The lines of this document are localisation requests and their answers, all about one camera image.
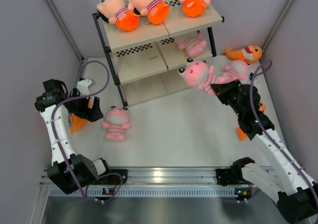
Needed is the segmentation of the black-haired boy doll plush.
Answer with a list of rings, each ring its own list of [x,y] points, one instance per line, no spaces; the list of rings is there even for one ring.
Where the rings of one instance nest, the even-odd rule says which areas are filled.
[[[101,0],[96,9],[109,24],[122,31],[130,32],[139,25],[139,16],[126,7],[126,0]]]

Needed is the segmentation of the small boy doll plush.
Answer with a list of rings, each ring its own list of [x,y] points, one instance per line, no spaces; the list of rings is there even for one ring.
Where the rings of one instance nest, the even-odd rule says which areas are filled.
[[[128,0],[128,8],[137,10],[154,25],[163,23],[169,14],[169,5],[165,0]]]

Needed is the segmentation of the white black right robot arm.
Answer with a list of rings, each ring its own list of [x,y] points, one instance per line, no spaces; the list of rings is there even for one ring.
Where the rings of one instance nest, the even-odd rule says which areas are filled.
[[[239,80],[212,84],[211,88],[222,104],[233,109],[240,129],[275,171],[272,176],[246,157],[233,163],[233,179],[238,183],[248,181],[256,185],[276,204],[281,216],[290,224],[317,215],[318,184],[292,157],[274,124],[259,109],[258,89]]]

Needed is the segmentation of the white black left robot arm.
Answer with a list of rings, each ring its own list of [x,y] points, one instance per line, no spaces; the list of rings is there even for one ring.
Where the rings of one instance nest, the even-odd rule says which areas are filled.
[[[93,84],[91,79],[80,78],[76,88],[68,93],[64,82],[51,79],[43,83],[45,92],[35,101],[51,143],[52,166],[46,170],[47,176],[65,194],[96,181],[107,184],[112,179],[112,171],[103,158],[92,161],[76,151],[70,129],[71,114],[90,122],[103,118],[99,97],[93,101],[89,97]]]

